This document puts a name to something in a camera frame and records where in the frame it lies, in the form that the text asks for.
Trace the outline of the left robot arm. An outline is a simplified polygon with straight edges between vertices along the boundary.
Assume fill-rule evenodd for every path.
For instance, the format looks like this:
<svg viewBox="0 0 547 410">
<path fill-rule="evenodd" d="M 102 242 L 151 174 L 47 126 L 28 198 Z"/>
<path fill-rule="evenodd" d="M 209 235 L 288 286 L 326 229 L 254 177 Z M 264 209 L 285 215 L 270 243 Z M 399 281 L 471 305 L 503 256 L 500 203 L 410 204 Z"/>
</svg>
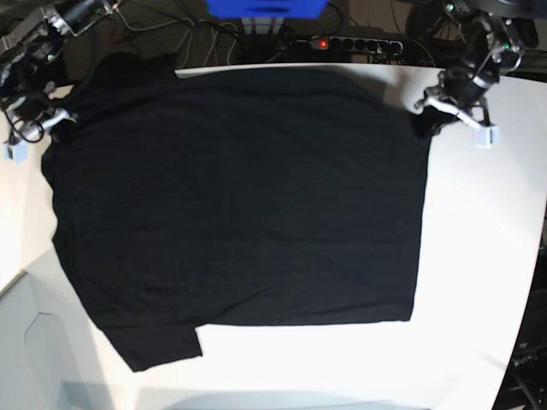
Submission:
<svg viewBox="0 0 547 410">
<path fill-rule="evenodd" d="M 537 46 L 534 21 L 546 16 L 544 1 L 418 1 L 407 20 L 409 37 L 430 40 L 444 22 L 461 35 L 436 50 L 446 66 L 436 85 L 415 103 L 413 127 L 422 138 L 437 136 L 461 122 L 479 146 L 493 145 L 499 135 L 491 122 L 486 93 L 501 77 L 518 68 L 526 51 Z"/>
</svg>

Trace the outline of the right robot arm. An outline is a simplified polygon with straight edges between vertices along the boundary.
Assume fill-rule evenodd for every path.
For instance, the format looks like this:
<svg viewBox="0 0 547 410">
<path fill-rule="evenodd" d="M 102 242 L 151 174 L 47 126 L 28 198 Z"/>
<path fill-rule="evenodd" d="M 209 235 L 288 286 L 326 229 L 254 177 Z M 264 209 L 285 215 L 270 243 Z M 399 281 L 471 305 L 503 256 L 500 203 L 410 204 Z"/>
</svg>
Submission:
<svg viewBox="0 0 547 410">
<path fill-rule="evenodd" d="M 11 32 L 1 37 L 1 112 L 8 125 L 5 145 L 36 144 L 63 121 L 77 120 L 67 110 L 89 85 L 98 64 L 95 26 L 117 12 L 122 1 L 37 1 Z M 59 57 L 65 43 L 86 33 L 91 61 L 84 78 L 62 98 L 53 79 L 40 71 Z"/>
</svg>

